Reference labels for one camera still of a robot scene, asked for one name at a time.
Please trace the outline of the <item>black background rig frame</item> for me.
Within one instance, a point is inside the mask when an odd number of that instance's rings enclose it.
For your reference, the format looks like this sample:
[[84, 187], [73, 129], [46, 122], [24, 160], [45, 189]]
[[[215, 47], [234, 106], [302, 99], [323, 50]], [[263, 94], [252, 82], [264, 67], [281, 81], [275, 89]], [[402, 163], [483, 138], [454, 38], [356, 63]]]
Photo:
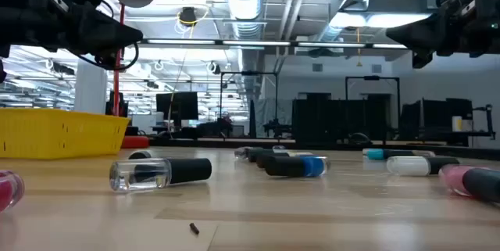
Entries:
[[[223, 118], [222, 108], [223, 108], [223, 85], [227, 83], [224, 80], [225, 75], [240, 75], [241, 77], [265, 77], [265, 76], [273, 76], [274, 77], [274, 87], [275, 87], [275, 113], [274, 118], [277, 119], [277, 96], [279, 90], [279, 73], [277, 72], [264, 72], [257, 70], [243, 70], [243, 71], [223, 71], [220, 74], [220, 93], [219, 93], [219, 104], [218, 104], [218, 114], [219, 118]], [[257, 127], [256, 127], [256, 114], [255, 114], [255, 101], [257, 100], [256, 94], [253, 94], [252, 97], [246, 97], [247, 106], [249, 107], [249, 136], [252, 139], [257, 139]]]
[[363, 81], [385, 81], [392, 80], [396, 83], [396, 107], [397, 115], [395, 116], [395, 125], [399, 126], [399, 118], [401, 116], [401, 80], [399, 77], [381, 77], [378, 75], [366, 75], [366, 76], [347, 76], [344, 80], [345, 87], [345, 100], [349, 100], [349, 81], [350, 80], [363, 80]]

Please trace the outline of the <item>light pink nail polish bottle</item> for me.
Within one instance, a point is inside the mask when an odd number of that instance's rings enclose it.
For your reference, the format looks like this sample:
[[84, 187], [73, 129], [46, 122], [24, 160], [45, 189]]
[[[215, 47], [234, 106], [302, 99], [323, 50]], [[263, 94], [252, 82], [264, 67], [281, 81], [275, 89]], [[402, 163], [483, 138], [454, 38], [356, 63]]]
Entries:
[[439, 177], [452, 193], [500, 206], [500, 170], [446, 165], [440, 169]]

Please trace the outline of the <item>blue nail polish bottle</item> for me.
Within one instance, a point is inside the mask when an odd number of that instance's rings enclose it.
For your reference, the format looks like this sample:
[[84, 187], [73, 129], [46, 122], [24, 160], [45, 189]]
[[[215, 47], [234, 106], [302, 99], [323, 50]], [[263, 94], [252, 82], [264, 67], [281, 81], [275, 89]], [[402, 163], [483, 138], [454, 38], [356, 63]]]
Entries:
[[273, 156], [264, 166], [269, 176], [276, 177], [320, 177], [329, 168], [329, 160], [324, 156]]

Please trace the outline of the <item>grey fabric cover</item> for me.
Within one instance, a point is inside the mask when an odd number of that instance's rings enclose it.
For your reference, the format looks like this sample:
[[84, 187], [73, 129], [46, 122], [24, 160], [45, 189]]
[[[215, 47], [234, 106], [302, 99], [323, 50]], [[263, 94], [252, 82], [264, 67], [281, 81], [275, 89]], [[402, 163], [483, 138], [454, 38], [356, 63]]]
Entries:
[[256, 136], [266, 138], [264, 125], [275, 118], [277, 118], [280, 125], [291, 125], [292, 103], [292, 100], [278, 99], [277, 105], [275, 105], [274, 98], [254, 101]]

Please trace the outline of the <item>teal nail polish bottle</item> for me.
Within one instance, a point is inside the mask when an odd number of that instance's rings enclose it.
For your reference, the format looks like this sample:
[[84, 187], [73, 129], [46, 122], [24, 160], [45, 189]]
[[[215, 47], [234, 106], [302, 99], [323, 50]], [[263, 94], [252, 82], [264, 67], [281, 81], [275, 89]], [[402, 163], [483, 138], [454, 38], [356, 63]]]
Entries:
[[387, 160], [393, 156], [413, 156], [413, 151], [396, 149], [364, 149], [362, 154], [369, 160]]

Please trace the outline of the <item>black partition panel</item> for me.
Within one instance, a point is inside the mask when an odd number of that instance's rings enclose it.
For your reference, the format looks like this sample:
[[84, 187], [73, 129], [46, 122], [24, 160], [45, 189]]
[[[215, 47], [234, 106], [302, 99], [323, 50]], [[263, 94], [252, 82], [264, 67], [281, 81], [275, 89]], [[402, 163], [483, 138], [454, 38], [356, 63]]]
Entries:
[[386, 104], [379, 99], [328, 99], [314, 96], [292, 103], [291, 129], [298, 143], [336, 143], [362, 134], [382, 141], [391, 128]]
[[407, 131], [452, 131], [453, 117], [471, 120], [473, 104], [469, 99], [421, 99], [402, 106], [399, 128]]

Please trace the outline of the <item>black monitor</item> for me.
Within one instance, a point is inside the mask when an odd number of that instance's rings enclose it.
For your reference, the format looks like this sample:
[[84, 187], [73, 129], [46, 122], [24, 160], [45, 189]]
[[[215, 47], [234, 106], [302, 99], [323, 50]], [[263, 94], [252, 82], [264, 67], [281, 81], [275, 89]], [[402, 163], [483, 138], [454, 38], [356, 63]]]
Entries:
[[165, 120], [197, 120], [198, 93], [175, 92], [155, 96], [156, 111], [163, 113]]

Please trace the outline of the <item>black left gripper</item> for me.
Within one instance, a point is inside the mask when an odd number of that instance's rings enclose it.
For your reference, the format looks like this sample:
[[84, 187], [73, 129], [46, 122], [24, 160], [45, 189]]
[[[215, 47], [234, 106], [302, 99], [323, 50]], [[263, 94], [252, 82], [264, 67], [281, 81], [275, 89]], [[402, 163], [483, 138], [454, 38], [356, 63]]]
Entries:
[[12, 45], [69, 48], [77, 54], [97, 54], [94, 60], [100, 67], [121, 67], [123, 53], [119, 48], [142, 39], [140, 30], [88, 6], [49, 14], [11, 8]]

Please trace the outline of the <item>long strip ceiling light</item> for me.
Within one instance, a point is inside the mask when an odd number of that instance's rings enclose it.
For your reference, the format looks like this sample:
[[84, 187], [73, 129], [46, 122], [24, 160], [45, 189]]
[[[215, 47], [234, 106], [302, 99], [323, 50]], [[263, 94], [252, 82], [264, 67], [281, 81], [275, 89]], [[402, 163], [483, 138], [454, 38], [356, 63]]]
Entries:
[[145, 39], [142, 44], [154, 45], [216, 45], [235, 47], [300, 47], [300, 48], [364, 48], [406, 50], [400, 44], [377, 44], [358, 42], [314, 42], [314, 41], [252, 41], [252, 40], [200, 40], [200, 39]]

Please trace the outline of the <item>white nail polish bottle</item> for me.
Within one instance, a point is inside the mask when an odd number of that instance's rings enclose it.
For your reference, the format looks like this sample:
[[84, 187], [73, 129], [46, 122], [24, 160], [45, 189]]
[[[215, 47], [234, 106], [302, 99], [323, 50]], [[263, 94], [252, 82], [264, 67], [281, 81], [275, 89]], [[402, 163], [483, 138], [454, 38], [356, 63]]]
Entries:
[[459, 165], [452, 157], [393, 156], [387, 159], [387, 170], [399, 176], [423, 177], [437, 175], [446, 165]]

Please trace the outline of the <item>deep pink nail polish bottle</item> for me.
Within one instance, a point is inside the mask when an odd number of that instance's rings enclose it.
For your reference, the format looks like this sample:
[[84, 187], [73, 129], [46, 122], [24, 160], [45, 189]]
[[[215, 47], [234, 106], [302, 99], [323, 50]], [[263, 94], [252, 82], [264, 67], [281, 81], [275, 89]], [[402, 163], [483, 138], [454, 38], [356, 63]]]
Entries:
[[24, 181], [10, 170], [0, 170], [0, 213], [14, 207], [24, 195]]

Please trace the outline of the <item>yellow hanging tag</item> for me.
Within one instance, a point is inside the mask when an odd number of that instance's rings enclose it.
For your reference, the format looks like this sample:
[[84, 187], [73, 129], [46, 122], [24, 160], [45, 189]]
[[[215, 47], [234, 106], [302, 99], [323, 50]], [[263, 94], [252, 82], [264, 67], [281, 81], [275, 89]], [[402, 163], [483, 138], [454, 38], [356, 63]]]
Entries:
[[[360, 44], [360, 43], [361, 43], [361, 41], [360, 41], [360, 27], [357, 27], [357, 28], [356, 28], [356, 41], [357, 41], [357, 43], [358, 43], [358, 44]], [[362, 62], [361, 62], [361, 56], [362, 56], [362, 53], [361, 53], [361, 48], [358, 48], [358, 50], [357, 50], [357, 51], [358, 51], [358, 52], [357, 52], [357, 55], [358, 55], [358, 62], [357, 62], [357, 64], [356, 64], [356, 66], [357, 66], [357, 67], [362, 67], [362, 66], [363, 66], [363, 64], [362, 64]]]

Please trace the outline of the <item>white column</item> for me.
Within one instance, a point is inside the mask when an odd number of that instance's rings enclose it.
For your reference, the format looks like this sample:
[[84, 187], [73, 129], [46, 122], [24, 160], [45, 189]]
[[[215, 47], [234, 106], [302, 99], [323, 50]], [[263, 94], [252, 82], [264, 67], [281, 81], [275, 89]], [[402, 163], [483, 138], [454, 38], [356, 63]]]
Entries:
[[108, 84], [106, 71], [79, 59], [76, 75], [73, 110], [104, 114]]

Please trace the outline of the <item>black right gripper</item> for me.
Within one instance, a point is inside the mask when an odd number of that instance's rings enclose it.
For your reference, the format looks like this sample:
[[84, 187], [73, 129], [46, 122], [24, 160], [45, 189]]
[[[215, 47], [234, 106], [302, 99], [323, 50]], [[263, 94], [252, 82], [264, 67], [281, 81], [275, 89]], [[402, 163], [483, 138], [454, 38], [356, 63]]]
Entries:
[[471, 58], [500, 54], [500, 0], [473, 0], [460, 13], [432, 14], [426, 19], [388, 28], [386, 36], [413, 50], [412, 67], [424, 68], [433, 54], [467, 53]]

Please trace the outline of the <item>yellow plastic basket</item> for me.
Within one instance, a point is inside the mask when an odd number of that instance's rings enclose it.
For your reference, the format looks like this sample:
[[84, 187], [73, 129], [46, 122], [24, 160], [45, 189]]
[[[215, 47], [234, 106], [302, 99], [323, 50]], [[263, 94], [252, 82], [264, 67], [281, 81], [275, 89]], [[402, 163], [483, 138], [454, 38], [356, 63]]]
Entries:
[[0, 158], [55, 160], [119, 152], [123, 117], [59, 109], [0, 108]]

